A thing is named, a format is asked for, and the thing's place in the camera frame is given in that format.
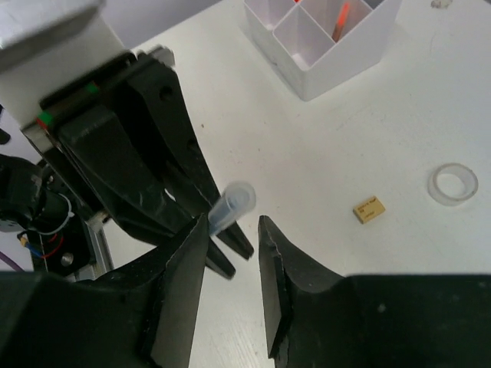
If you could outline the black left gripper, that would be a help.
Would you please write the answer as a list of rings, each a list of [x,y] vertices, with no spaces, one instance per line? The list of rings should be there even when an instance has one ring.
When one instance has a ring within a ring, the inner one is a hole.
[[[197,142],[173,52],[124,52],[40,103],[46,159],[94,214],[171,252],[219,190]]]

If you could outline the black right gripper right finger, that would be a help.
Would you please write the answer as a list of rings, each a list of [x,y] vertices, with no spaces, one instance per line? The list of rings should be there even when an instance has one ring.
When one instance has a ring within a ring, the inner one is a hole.
[[[487,274],[341,276],[259,219],[269,358],[277,367],[488,367]]]

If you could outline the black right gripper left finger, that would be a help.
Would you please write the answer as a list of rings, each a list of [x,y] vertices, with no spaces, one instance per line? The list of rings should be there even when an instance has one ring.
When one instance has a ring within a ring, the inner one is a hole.
[[[1,365],[188,366],[208,240],[200,216],[94,281],[2,273]]]

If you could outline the clear pen cap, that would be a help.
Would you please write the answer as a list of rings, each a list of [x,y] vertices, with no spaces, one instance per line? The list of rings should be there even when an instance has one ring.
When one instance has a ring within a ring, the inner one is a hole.
[[[209,235],[215,236],[225,231],[255,206],[254,187],[244,181],[231,182],[209,211]]]

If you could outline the tan eraser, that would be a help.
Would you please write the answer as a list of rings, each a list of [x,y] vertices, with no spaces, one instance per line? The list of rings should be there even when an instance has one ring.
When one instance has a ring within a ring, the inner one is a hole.
[[[384,204],[375,195],[357,204],[353,208],[354,216],[362,225],[367,224],[379,215],[382,215],[385,211]]]

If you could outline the clear tape roll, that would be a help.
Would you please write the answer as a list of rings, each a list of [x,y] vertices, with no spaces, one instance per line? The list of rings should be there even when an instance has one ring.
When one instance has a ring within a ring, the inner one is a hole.
[[[458,206],[477,193],[479,181],[469,167],[461,163],[445,163],[438,166],[428,179],[430,197],[441,205]]]

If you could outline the orange tip pink pen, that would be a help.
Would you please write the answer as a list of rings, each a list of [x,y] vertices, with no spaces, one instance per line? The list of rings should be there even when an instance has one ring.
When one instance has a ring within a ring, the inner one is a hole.
[[[348,16],[350,13],[350,2],[345,2],[340,9],[340,12],[338,14],[337,21],[335,22],[334,25],[334,30],[332,33],[332,39],[334,42],[338,42],[341,38],[342,32],[344,30],[344,27],[347,23]]]

